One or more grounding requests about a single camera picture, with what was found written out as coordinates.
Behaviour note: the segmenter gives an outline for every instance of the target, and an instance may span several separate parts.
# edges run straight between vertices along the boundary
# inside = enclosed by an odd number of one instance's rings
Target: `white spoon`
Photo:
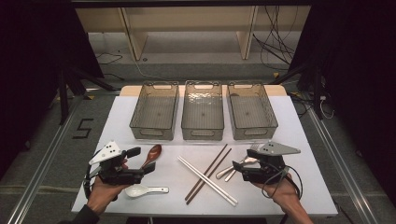
[[[125,193],[132,198],[142,196],[143,194],[147,194],[150,192],[160,192],[160,193],[167,193],[169,192],[169,188],[167,187],[146,187],[143,185],[135,184],[131,187],[125,189]]]

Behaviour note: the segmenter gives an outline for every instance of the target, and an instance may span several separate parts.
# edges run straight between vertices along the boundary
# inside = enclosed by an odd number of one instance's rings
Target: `wooden chopstick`
[[[226,144],[224,146],[224,148],[221,150],[221,152],[219,153],[219,155],[212,161],[212,163],[210,163],[209,167],[207,167],[206,171],[204,172],[204,175],[207,174],[207,172],[209,172],[210,168],[212,168],[213,164],[215,163],[215,161],[219,158],[219,156],[221,155],[221,153],[224,151],[224,149],[228,146],[228,144]],[[190,190],[189,194],[187,194],[186,198],[184,198],[184,200],[188,200],[189,197],[191,196],[191,194],[195,191],[195,189],[198,187],[198,185],[202,182],[202,179],[200,178],[197,183],[194,185],[194,187],[192,187],[192,189]]]
[[[213,175],[213,173],[215,173],[215,171],[218,169],[218,167],[220,166],[220,164],[224,161],[224,159],[227,157],[227,155],[230,153],[231,148],[227,151],[227,153],[223,156],[223,158],[221,158],[221,160],[218,162],[218,164],[216,165],[216,167],[212,170],[212,172],[210,172],[210,174],[207,176],[207,178],[210,178],[210,176]],[[204,186],[204,182],[201,183],[201,185],[199,186],[199,188],[192,194],[192,196],[186,201],[186,204],[189,204],[192,199],[195,197],[195,195],[197,195],[197,193],[199,192],[199,190],[201,190],[201,188]]]
[[[192,166],[189,162],[184,160],[182,157],[177,157],[181,162],[183,162],[188,168],[190,168],[196,175],[198,175],[200,178],[202,178],[207,185],[209,185],[213,190],[215,190],[219,195],[221,195],[227,202],[232,204],[233,206],[236,206],[238,201],[228,194],[224,189],[213,183],[209,178],[207,178],[204,174],[199,172],[194,166]]]

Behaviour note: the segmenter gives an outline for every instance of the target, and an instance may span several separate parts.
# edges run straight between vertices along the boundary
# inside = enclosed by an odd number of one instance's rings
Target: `gray floor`
[[[288,36],[288,45],[296,46],[298,33]],[[112,75],[106,75],[105,81],[116,87],[125,85],[139,85],[146,79],[160,77],[165,79],[261,79],[266,82],[274,79],[274,73],[284,74],[284,70],[269,69],[265,63],[278,68],[287,68],[286,64],[263,53],[255,42],[248,60],[242,60],[234,33],[154,33],[148,37],[142,60],[136,66],[127,48],[124,36],[120,34],[91,34],[92,46],[100,53],[112,53],[122,56],[114,63],[102,64],[105,74],[112,74],[124,78],[121,80]],[[119,56],[102,55],[99,63],[108,63]],[[284,83],[287,91],[296,91],[294,77]],[[32,203],[26,204],[26,214],[21,217],[22,223],[56,223],[62,219],[71,219],[75,214],[70,212],[76,199],[78,188],[86,169],[87,161],[99,140],[117,92],[94,91],[97,88],[90,82],[84,82],[90,89],[86,95],[92,99],[70,99],[71,105],[76,107],[75,113],[65,131],[63,141],[56,148],[56,154],[44,173],[37,194]],[[304,112],[301,104],[296,103],[297,113]],[[334,202],[346,212],[354,223],[364,223],[360,209],[354,204],[354,196],[343,182],[343,177],[337,171],[329,149],[318,132],[313,120],[313,113],[308,112],[301,117],[308,142],[318,162],[318,167],[325,179]],[[88,138],[76,139],[85,132],[78,131],[82,119],[92,119],[84,122],[84,128],[90,128]],[[53,150],[52,138],[59,129],[60,102],[54,99],[44,120],[37,128],[31,139],[30,150],[20,153],[11,168],[0,182],[0,223],[7,223],[13,209],[16,208],[32,176],[42,163],[42,159]],[[357,156],[355,147],[349,138],[343,124],[336,114],[332,119],[324,119],[323,124],[329,131],[337,150],[346,161],[347,169],[354,177],[368,206],[373,212],[377,223],[394,223],[396,220],[395,207],[387,195],[375,181],[372,173],[364,162]],[[100,223],[125,223],[126,217],[103,215]],[[280,217],[268,217],[268,223],[278,223]],[[339,212],[336,217],[315,219],[316,223],[348,223],[347,216]]]

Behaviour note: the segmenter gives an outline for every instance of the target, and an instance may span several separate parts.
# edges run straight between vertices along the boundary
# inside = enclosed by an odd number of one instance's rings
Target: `wooden spoon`
[[[140,169],[142,169],[143,167],[145,167],[147,164],[151,163],[152,161],[157,160],[157,158],[160,156],[162,150],[163,150],[163,148],[161,147],[161,145],[155,145],[154,147],[152,147],[148,152],[148,158],[146,159],[145,163],[143,163],[142,167],[140,167]]]

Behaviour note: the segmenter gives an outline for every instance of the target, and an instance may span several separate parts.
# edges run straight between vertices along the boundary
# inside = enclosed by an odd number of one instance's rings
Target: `table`
[[[294,167],[299,172],[303,180],[304,196],[302,204],[304,208],[312,217],[335,216],[337,211],[332,202],[332,197],[320,174],[291,99],[281,86],[265,86],[265,88],[268,91],[279,125],[272,141],[296,147],[302,151],[301,154],[284,156],[284,160],[287,165]],[[180,86],[180,92],[184,92],[183,86]],[[128,160],[127,164],[130,168],[138,168],[155,143],[134,139],[129,128],[138,93],[139,87],[124,87],[122,89],[120,96],[116,97],[110,110],[96,148],[96,150],[102,148],[110,140],[114,140],[121,149],[142,147],[140,155]],[[223,178],[217,180],[214,176],[211,177],[212,181],[238,200],[236,207],[227,203],[208,185],[205,185],[192,202],[186,205],[184,198],[196,183],[198,177],[185,167],[177,159],[177,156],[182,156],[198,170],[204,172],[223,146],[228,143],[228,146],[233,150],[220,165],[219,171],[231,165],[232,161],[240,161],[246,155],[246,149],[252,144],[252,142],[233,140],[226,100],[223,103],[225,127],[222,141],[191,143],[182,139],[180,123],[183,100],[181,96],[177,112],[175,138],[170,142],[162,142],[163,153],[157,160],[156,170],[145,175],[142,179],[143,185],[168,187],[169,193],[151,194],[132,199],[125,192],[122,192],[119,198],[110,204],[106,212],[143,217],[268,217],[283,215],[279,206],[272,200],[264,198],[259,189],[243,181],[242,176],[238,173],[229,182],[224,182]],[[267,141],[268,139],[263,139],[259,142],[266,143]],[[86,202],[84,191],[81,188],[72,212],[78,212]]]

